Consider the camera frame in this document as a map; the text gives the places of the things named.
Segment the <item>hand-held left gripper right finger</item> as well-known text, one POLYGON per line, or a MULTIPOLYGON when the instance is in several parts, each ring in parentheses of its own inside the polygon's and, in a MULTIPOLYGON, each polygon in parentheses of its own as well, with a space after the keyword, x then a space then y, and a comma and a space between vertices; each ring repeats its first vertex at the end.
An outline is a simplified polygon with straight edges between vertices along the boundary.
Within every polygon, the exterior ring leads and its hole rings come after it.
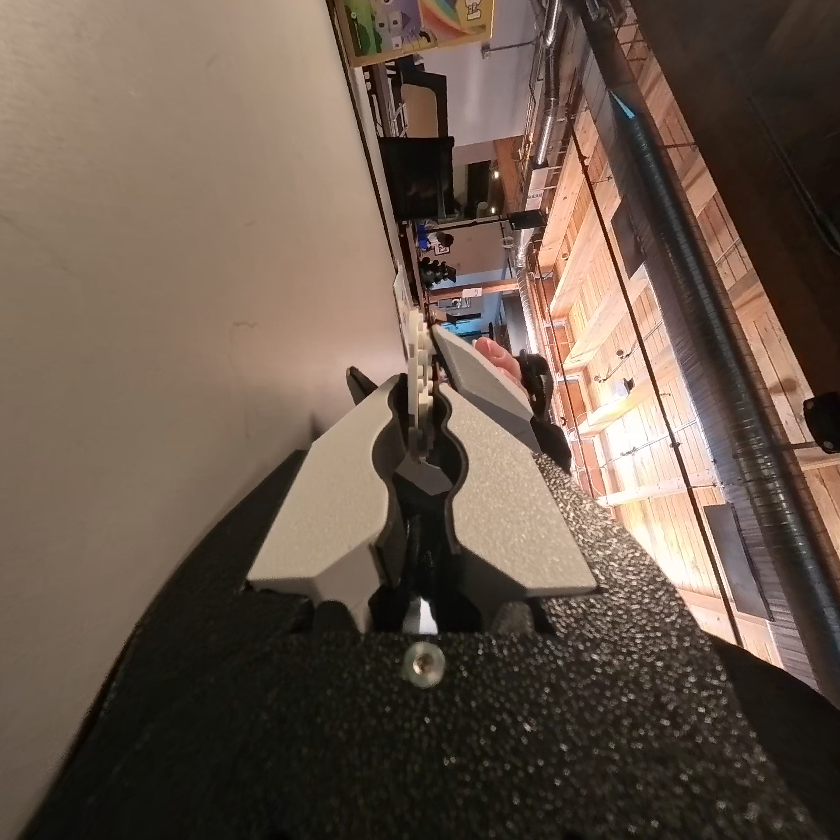
POLYGON ((434 471, 439 632, 487 631, 508 604, 597 591, 536 455, 450 385, 434 388, 434 471))

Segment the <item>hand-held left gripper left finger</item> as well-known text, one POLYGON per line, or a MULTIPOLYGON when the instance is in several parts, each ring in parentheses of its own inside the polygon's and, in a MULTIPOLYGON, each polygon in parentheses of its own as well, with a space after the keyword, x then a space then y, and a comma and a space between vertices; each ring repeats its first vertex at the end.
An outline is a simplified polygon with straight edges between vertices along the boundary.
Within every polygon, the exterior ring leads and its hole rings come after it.
POLYGON ((372 628, 371 599, 396 587, 406 526, 393 477, 406 456, 394 375, 309 449, 248 575, 255 589, 342 604, 372 628))

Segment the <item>white round lego plate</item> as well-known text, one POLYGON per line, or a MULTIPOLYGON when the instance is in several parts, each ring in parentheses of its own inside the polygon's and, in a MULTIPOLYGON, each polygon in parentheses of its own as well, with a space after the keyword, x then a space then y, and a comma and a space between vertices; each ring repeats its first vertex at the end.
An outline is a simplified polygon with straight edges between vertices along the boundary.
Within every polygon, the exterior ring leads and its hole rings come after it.
POLYGON ((406 320, 407 442, 411 456, 425 460, 434 445, 434 368, 436 350, 424 315, 416 308, 406 320))

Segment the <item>yellow lego set box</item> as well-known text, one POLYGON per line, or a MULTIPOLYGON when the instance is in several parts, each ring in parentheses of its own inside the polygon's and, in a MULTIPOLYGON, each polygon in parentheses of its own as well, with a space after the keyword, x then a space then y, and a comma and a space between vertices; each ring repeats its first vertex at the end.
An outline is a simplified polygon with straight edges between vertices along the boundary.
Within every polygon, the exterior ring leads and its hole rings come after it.
POLYGON ((493 1, 338 1, 334 3, 352 67, 369 67, 430 49, 484 43, 493 1))

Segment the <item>person's right hand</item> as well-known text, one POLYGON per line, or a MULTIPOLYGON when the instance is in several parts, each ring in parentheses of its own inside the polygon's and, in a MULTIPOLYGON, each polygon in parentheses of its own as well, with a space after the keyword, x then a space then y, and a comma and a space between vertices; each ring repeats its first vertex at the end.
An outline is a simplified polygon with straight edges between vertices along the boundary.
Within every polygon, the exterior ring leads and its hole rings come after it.
POLYGON ((518 360, 501 344, 488 337, 481 337, 473 342, 473 347, 498 371, 499 375, 513 383, 521 392, 527 392, 522 383, 522 372, 518 360))

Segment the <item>dark ribbed ceiling pipe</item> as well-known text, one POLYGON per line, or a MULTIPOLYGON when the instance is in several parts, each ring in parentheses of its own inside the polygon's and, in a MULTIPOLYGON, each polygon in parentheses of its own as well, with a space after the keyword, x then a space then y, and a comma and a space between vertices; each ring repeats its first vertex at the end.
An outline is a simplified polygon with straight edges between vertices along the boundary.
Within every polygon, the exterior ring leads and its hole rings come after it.
POLYGON ((676 169, 609 17, 576 2, 605 86, 610 162, 621 186, 680 372, 724 497, 757 571, 773 573, 798 633, 834 630, 834 595, 802 471, 784 452, 778 416, 676 169))

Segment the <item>person's black sweater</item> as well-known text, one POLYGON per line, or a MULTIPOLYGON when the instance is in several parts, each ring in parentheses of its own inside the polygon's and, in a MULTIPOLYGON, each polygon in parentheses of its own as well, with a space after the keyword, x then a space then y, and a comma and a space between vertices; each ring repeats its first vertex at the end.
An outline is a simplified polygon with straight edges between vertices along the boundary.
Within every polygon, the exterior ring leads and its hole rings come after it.
POLYGON ((838 742, 839 711, 818 691, 744 648, 708 634, 747 719, 762 741, 838 742))

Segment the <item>silver ventilation duct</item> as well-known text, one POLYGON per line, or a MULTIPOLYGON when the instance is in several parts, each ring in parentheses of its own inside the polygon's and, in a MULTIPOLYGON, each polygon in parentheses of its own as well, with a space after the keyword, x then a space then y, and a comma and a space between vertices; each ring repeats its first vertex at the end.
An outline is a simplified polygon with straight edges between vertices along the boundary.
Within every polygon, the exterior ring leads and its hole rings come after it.
POLYGON ((529 56, 528 104, 522 149, 528 168, 547 166, 561 105, 561 67, 570 26, 569 2, 531 2, 532 32, 522 49, 529 56))

